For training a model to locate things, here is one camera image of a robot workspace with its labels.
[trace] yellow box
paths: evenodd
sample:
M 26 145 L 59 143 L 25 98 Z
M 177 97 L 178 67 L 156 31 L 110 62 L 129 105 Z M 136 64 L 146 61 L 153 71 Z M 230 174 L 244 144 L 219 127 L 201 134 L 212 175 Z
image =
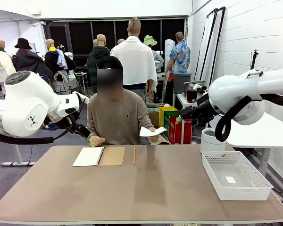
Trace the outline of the yellow box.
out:
M 164 126 L 164 112 L 166 111 L 177 111 L 174 107 L 160 107 L 159 108 L 159 127 Z

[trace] ceiling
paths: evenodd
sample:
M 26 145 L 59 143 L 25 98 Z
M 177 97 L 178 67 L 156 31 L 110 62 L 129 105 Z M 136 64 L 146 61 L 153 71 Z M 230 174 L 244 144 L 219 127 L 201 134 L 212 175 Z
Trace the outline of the ceiling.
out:
M 0 10 L 0 21 L 1 20 L 10 20 L 10 19 L 27 20 L 27 19 L 33 19 L 33 18 L 29 17 L 29 16 L 20 15 L 20 14 L 17 14 L 17 13 L 11 13 L 11 12 Z

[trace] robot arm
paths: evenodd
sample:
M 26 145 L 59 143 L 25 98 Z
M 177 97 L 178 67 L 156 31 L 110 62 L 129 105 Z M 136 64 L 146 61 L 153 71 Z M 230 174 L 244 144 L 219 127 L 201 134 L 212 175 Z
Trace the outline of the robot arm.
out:
M 9 76 L 5 81 L 5 87 L 5 100 L 0 100 L 0 137 L 4 142 L 23 144 L 21 141 L 36 141 L 36 138 L 13 137 L 31 136 L 44 122 L 55 123 L 62 129 L 72 128 L 71 132 L 83 129 L 75 121 L 80 103 L 89 102 L 84 95 L 74 92 L 59 96 L 39 75 L 28 71 L 20 71 Z M 86 129 L 79 134 L 88 137 L 89 132 Z M 42 141 L 43 144 L 53 142 L 53 137 L 47 138 L 47 141 Z
M 230 134 L 232 119 L 241 125 L 250 125 L 263 116 L 265 108 L 261 100 L 283 105 L 283 69 L 250 70 L 240 76 L 219 77 L 211 84 L 208 93 L 197 100 L 198 107 L 183 109 L 180 117 L 207 123 L 222 114 L 215 135 L 218 140 L 225 141 Z

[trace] brown notebook cover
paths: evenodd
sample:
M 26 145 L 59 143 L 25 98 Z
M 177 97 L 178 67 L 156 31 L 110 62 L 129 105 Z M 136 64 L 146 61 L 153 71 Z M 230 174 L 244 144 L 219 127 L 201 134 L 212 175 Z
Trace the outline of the brown notebook cover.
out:
M 98 166 L 121 166 L 123 165 L 124 147 L 105 147 Z

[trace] blue patterned shirt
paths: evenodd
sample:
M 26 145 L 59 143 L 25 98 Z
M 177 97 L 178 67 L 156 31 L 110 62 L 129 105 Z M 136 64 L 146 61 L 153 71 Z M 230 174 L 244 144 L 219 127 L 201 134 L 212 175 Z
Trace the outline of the blue patterned shirt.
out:
M 183 41 L 173 47 L 170 58 L 174 60 L 170 73 L 187 73 L 191 60 L 191 50 Z

